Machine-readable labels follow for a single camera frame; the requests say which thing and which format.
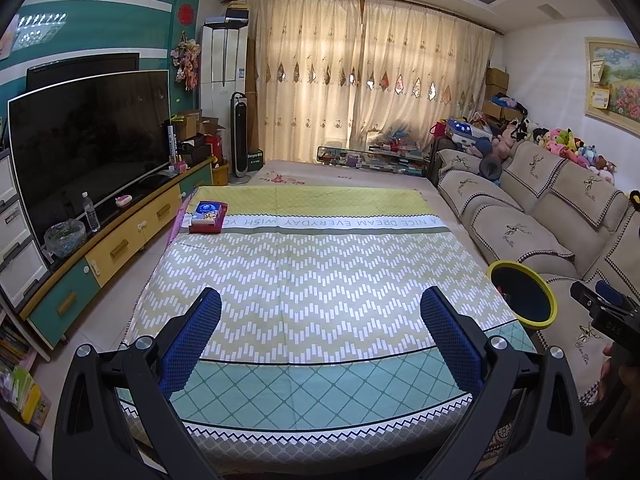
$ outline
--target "curtain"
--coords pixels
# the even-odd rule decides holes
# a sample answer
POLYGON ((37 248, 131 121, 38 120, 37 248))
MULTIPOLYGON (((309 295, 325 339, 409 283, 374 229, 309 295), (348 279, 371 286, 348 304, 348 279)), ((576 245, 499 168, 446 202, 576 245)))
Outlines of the curtain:
POLYGON ((359 0, 249 0, 255 18, 258 136, 266 160, 346 147, 360 60, 359 0))
POLYGON ((358 127, 350 148, 404 130, 425 149, 438 120, 466 116, 482 101, 494 33, 446 14, 365 0, 358 127))

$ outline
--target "yellow drawer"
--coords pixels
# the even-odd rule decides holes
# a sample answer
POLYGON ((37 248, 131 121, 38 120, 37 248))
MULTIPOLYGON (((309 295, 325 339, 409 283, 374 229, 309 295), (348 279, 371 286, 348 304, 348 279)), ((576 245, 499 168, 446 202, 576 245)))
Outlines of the yellow drawer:
POLYGON ((101 287, 145 244, 137 224, 133 215, 86 254, 89 267, 101 287))
POLYGON ((135 219, 137 231, 142 232, 145 242, 148 242, 175 218, 181 205, 180 186, 176 185, 153 199, 131 218, 135 219))

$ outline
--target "flat screen tv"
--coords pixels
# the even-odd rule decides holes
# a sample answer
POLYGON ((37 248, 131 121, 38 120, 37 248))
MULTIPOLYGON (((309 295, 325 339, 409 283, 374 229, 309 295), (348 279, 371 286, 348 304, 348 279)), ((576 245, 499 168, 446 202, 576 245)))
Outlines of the flat screen tv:
POLYGON ((26 91, 92 75, 133 72, 140 68, 139 52, 115 52, 61 59, 27 69, 26 91))
POLYGON ((68 81, 9 101, 9 140, 22 202, 43 243, 51 225, 165 167, 167 70, 68 81))

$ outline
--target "plastic bottle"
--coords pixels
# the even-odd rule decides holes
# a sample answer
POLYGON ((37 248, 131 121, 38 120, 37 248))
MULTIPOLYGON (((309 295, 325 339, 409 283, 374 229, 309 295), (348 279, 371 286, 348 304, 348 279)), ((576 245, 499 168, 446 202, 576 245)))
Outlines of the plastic bottle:
POLYGON ((82 193, 82 208, 86 213, 86 220, 89 222, 89 229, 92 232, 97 233, 100 229, 100 222, 98 221, 98 215, 95 213, 94 202, 89 198, 89 195, 85 191, 82 193))

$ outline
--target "yellow rim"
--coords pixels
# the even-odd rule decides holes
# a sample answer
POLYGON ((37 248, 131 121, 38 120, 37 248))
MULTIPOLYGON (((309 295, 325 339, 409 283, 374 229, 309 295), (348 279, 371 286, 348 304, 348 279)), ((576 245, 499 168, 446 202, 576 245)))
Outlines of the yellow rim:
POLYGON ((551 290, 551 288, 546 284, 546 281, 542 279, 542 277, 535 272, 534 270, 529 269, 529 267, 524 266, 523 264, 519 264, 518 262, 510 262, 508 260, 498 260, 497 262, 492 263, 489 268, 486 270, 486 275, 491 280, 492 272, 494 269, 499 267, 511 267, 511 269, 518 269, 520 272, 523 272, 540 286, 542 291, 545 293, 547 299, 549 300, 549 305, 551 306, 551 313, 549 318, 545 321, 532 321, 530 319, 526 319, 522 316, 519 316, 516 312, 513 312, 513 315, 518 318, 518 320, 527 328, 532 328, 534 330, 542 330, 543 328, 549 327, 555 320, 558 315, 558 302, 556 301, 556 295, 551 290))

